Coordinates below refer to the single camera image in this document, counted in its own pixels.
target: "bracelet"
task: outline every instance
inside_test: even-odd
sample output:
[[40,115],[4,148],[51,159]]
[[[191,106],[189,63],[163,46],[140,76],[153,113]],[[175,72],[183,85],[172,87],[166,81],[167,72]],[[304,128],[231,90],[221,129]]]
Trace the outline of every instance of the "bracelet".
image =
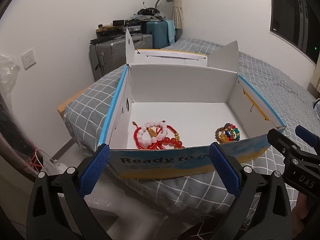
[[[165,121],[158,122],[148,122],[145,123],[144,126],[138,127],[136,122],[132,122],[137,128],[133,133],[134,141],[136,142],[136,146],[141,150],[165,150],[163,144],[171,144],[174,148],[184,148],[182,146],[182,141],[180,141],[180,136],[172,126],[167,125]],[[173,138],[167,137],[168,131],[174,133]],[[144,140],[142,135],[145,131],[148,131],[151,138]]]
[[215,137],[218,143],[239,141],[240,132],[235,125],[231,123],[226,123],[224,127],[220,127],[216,130]]

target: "cardboard box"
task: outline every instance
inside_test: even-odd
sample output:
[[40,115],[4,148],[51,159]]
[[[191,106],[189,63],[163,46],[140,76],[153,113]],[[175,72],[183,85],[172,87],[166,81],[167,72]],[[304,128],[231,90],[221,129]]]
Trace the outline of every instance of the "cardboard box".
[[[238,127],[240,141],[221,147],[240,162],[267,150],[270,129],[285,129],[272,107],[238,75],[236,41],[209,56],[137,51],[127,32],[126,58],[99,141],[110,146],[109,165],[122,178],[172,178],[214,171],[209,145],[216,141],[216,129],[228,122]],[[155,120],[174,127],[185,148],[137,150],[132,122],[143,126]],[[148,132],[143,138],[150,138]]]

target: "teal towel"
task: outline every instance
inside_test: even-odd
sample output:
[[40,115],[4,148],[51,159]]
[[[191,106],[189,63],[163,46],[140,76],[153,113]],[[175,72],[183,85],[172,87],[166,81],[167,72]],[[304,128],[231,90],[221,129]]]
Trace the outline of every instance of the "teal towel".
[[165,20],[168,24],[168,38],[169,38],[169,44],[174,44],[174,38],[176,36],[176,26],[174,25],[173,20]]

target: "electrical outlet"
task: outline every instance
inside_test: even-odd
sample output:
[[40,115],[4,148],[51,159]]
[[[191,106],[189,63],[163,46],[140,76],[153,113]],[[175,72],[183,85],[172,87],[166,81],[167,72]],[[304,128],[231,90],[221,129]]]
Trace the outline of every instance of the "electrical outlet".
[[36,64],[36,58],[35,54],[33,53],[33,50],[30,50],[26,54],[23,54],[21,58],[24,69],[27,69],[32,65]]

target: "blue gripper pad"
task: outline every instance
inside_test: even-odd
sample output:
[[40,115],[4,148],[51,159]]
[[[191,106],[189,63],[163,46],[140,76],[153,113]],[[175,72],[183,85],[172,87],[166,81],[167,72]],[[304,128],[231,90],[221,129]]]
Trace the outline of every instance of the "blue gripper pad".
[[79,179],[79,195],[84,196],[91,194],[94,186],[100,178],[102,172],[106,168],[110,158],[110,148],[105,145],[97,153],[95,158],[89,164],[88,168],[84,171]]
[[311,147],[315,147],[319,143],[318,137],[301,125],[296,127],[295,133]]
[[241,192],[240,178],[230,165],[227,158],[214,143],[212,143],[209,147],[209,158],[228,193],[238,197]]

